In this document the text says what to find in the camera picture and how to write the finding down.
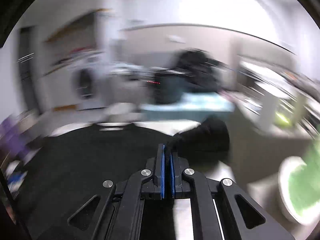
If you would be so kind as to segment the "purple bag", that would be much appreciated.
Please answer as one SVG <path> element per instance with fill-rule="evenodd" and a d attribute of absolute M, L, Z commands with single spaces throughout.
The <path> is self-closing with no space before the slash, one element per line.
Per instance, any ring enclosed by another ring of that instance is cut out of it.
<path fill-rule="evenodd" d="M 1 149 L 12 158 L 20 159 L 24 159 L 30 152 L 26 140 L 11 115 L 1 122 Z"/>

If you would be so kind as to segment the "white washing machine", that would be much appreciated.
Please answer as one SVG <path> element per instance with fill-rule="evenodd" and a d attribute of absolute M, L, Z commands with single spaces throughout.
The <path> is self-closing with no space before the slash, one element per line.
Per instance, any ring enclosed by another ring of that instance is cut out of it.
<path fill-rule="evenodd" d="M 78 101 L 77 110 L 104 108 L 101 92 L 104 68 L 100 54 L 76 59 L 69 70 L 72 72 L 72 87 Z"/>

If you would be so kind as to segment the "white bowl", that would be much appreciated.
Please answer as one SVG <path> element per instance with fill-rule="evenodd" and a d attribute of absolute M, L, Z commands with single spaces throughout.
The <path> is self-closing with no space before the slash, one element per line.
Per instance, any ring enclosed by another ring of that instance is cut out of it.
<path fill-rule="evenodd" d="M 291 156 L 278 172 L 280 206 L 291 221 L 311 225 L 319 220 L 319 157 Z"/>

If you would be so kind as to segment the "black clothes pile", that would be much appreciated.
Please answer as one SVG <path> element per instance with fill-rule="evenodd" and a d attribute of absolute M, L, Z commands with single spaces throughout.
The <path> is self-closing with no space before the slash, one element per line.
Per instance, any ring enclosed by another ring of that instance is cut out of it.
<path fill-rule="evenodd" d="M 184 79 L 189 93 L 217 93 L 220 88 L 219 69 L 224 64 L 206 51 L 189 49 L 177 54 L 174 70 L 185 72 Z"/>

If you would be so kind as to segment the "green wipes pack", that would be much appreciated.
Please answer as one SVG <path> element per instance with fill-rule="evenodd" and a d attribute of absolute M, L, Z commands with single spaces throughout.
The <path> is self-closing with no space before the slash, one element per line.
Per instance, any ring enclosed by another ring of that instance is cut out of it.
<path fill-rule="evenodd" d="M 289 178 L 290 200 L 300 216 L 319 202 L 319 140 L 309 148 L 304 163 Z"/>

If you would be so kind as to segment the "black knit sweater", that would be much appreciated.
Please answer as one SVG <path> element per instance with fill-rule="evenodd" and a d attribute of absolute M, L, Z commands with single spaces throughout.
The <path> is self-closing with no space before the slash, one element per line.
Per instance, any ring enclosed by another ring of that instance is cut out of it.
<path fill-rule="evenodd" d="M 193 129 L 169 132 L 131 123 L 124 126 L 92 124 L 57 137 L 48 137 L 27 163 L 27 176 L 17 206 L 33 239 L 86 197 L 98 193 L 103 181 L 124 181 L 143 169 L 159 144 L 171 144 L 190 164 L 228 157 L 226 124 L 208 117 Z"/>

